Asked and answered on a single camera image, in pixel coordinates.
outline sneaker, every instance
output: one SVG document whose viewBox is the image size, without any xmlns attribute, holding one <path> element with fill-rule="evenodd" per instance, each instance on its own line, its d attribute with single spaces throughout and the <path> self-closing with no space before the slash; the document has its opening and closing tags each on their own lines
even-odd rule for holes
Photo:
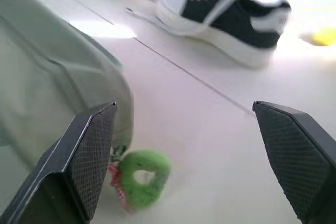
<svg viewBox="0 0 336 224">
<path fill-rule="evenodd" d="M 268 65 L 291 12 L 286 0 L 156 0 L 155 6 L 154 23 L 162 29 L 204 40 L 253 68 Z"/>
</svg>

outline green scrunchie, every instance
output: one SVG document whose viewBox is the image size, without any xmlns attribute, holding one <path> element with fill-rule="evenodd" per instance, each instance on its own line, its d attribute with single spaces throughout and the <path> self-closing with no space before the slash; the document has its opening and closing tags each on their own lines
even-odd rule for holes
<svg viewBox="0 0 336 224">
<path fill-rule="evenodd" d="M 144 209 L 159 199 L 171 166 L 167 157 L 152 150 L 139 150 L 127 154 L 120 161 L 118 169 L 127 204 L 134 209 Z M 147 185 L 142 185 L 134 177 L 138 170 L 153 172 L 155 175 Z"/>
</svg>

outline white rubber sole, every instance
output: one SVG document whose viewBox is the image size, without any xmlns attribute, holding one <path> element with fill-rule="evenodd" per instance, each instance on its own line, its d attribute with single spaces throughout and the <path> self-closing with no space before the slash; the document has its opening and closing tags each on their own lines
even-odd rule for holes
<svg viewBox="0 0 336 224">
<path fill-rule="evenodd" d="M 160 1 L 156 4 L 155 13 L 157 18 L 170 29 L 183 31 L 200 26 L 197 22 L 185 19 L 173 13 Z M 212 44 L 230 58 L 250 68 L 262 68 L 267 66 L 276 49 L 276 47 L 262 49 L 250 46 L 226 32 L 211 27 L 192 37 Z"/>
</svg>

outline yellow object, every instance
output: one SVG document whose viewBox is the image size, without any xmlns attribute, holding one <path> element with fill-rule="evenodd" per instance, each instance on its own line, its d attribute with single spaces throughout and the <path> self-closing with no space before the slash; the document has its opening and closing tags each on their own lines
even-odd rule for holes
<svg viewBox="0 0 336 224">
<path fill-rule="evenodd" d="M 336 42 L 336 28 L 326 27 L 320 32 L 313 34 L 311 39 L 317 44 L 330 46 Z"/>
</svg>

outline white tile floor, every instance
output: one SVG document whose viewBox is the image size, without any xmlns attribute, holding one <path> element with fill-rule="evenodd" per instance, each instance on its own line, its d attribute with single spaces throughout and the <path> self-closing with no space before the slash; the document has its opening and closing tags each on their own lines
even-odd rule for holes
<svg viewBox="0 0 336 224">
<path fill-rule="evenodd" d="M 127 216 L 105 185 L 92 223 L 299 223 L 272 173 L 251 106 L 266 100 L 307 111 L 336 137 L 335 48 L 297 38 L 305 16 L 296 12 L 273 64 L 250 71 L 209 45 L 125 14 L 126 6 L 148 9 L 145 0 L 40 1 L 84 30 L 99 24 L 113 31 L 120 24 L 135 34 L 95 38 L 124 64 L 134 91 L 132 148 L 161 150 L 172 159 L 157 206 Z"/>
</svg>

